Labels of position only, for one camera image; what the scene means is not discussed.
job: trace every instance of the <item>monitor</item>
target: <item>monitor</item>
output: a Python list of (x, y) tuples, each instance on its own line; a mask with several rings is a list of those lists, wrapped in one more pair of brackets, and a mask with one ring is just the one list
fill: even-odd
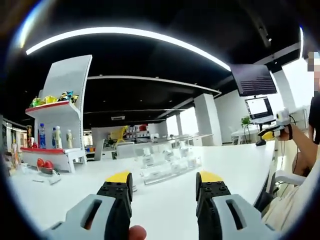
[(270, 102), (266, 96), (246, 99), (245, 105), (251, 120), (274, 115), (270, 106)]
[(230, 68), (240, 97), (277, 93), (266, 65), (233, 64)]

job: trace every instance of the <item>white shelf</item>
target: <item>white shelf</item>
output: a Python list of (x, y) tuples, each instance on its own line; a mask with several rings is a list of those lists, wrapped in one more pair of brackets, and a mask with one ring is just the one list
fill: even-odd
[(59, 116), (63, 118), (65, 114), (76, 113), (80, 117), (79, 109), (70, 101), (57, 101), (36, 107), (31, 107), (25, 110), (25, 113), (35, 119), (51, 118)]

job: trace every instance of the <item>person's arm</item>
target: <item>person's arm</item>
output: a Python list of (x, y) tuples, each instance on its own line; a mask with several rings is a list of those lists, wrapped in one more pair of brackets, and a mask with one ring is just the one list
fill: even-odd
[(308, 138), (296, 125), (292, 126), (292, 139), (306, 157), (308, 165), (312, 168), (317, 160), (318, 145), (313, 138)]
[(312, 141), (314, 140), (314, 134), (315, 134), (315, 128), (309, 124), (308, 135)]

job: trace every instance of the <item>black ceiling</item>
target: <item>black ceiling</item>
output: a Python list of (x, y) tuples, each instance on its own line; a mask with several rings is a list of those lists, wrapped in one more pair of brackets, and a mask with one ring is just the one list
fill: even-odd
[[(212, 88), (231, 75), (211, 60), (185, 48), (133, 35), (77, 36), (25, 54), (29, 47), (57, 34), (90, 27), (147, 30), (189, 43), (227, 64), (255, 63), (299, 42), (297, 22), (277, 0), (51, 2), (48, 11), (43, 11), (35, 23), (25, 47), (8, 52), (11, 58), (7, 58), (3, 74), (6, 83), (0, 89), (1, 100), (6, 101), (12, 95), (14, 99), (2, 112), (8, 119), (24, 125), (29, 123), (25, 108), (43, 88), (51, 64), (66, 58), (92, 55), (89, 76), (159, 77)], [(257, 22), (264, 25), (268, 38), (272, 39), (270, 47), (265, 46)], [(12, 33), (7, 35), (7, 40), (12, 39)], [(291, 53), (279, 63), (292, 61), (298, 54), (299, 51)], [(219, 88), (223, 94), (235, 89), (234, 81)], [(84, 127), (154, 121), (166, 112), (164, 109), (171, 109), (201, 93), (192, 87), (146, 80), (91, 79), (85, 91)], [(123, 110), (127, 111), (126, 120), (111, 122), (110, 116)]]

